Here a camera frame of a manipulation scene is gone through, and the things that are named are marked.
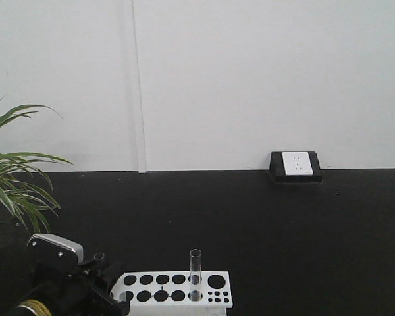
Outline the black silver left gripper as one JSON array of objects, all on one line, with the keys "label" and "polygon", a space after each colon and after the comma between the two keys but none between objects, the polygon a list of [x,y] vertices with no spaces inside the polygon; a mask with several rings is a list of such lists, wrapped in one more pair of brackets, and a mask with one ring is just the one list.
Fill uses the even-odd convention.
[{"label": "black silver left gripper", "polygon": [[34,264],[31,289],[8,315],[128,315],[130,299],[111,295],[124,274],[120,261],[108,264],[98,252],[84,258],[83,246],[49,233],[35,233],[27,241]]}]

